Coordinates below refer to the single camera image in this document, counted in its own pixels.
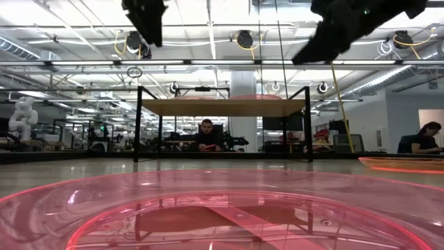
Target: chair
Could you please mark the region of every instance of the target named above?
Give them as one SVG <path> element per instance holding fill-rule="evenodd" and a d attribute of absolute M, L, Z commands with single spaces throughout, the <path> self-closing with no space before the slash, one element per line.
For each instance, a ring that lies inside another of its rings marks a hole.
<path fill-rule="evenodd" d="M 415 140 L 416 135 L 404 135 L 401 137 L 398 144 L 398 153 L 413 153 L 411 151 L 411 144 Z"/>
<path fill-rule="evenodd" d="M 361 135 L 350 135 L 352 138 L 352 145 L 355 149 L 355 153 L 364 152 L 364 143 Z M 333 135 L 334 150 L 337 153 L 352 153 L 350 144 L 348 143 L 348 136 L 344 134 Z"/>

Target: man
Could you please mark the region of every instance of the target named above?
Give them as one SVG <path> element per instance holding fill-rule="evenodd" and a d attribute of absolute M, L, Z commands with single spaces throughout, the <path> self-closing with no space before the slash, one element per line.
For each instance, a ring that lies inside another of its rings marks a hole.
<path fill-rule="evenodd" d="M 194 136 L 194 141 L 198 145 L 198 150 L 222 151 L 223 139 L 213 130 L 213 122 L 210 119 L 204 119 L 200 125 L 200 131 Z"/>

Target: white pillar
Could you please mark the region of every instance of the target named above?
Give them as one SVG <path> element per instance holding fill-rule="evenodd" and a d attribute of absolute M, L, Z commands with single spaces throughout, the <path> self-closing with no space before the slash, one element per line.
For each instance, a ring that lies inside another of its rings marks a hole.
<path fill-rule="evenodd" d="M 256 94 L 255 72 L 232 72 L 230 96 L 245 94 Z M 233 137 L 244 137 L 249 141 L 248 146 L 242 146 L 246 153 L 257 153 L 257 117 L 231 117 L 230 131 Z"/>

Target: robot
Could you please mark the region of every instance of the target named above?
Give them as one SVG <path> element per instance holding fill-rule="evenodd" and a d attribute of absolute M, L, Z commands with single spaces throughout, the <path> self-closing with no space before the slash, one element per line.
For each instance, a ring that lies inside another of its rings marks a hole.
<path fill-rule="evenodd" d="M 22 140 L 29 140 L 31 138 L 31 125 L 36 125 L 38 122 L 38 113 L 33 110 L 34 98 L 21 97 L 15 103 L 15 111 L 9 119 L 9 130 L 15 135 L 18 135 L 17 128 L 22 131 Z"/>

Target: wooden tabletop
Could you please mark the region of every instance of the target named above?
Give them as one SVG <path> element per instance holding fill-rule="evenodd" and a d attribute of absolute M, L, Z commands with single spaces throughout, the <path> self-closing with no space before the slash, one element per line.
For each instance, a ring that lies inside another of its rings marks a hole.
<path fill-rule="evenodd" d="M 305 100 L 143 100 L 161 116 L 286 117 L 305 107 Z"/>

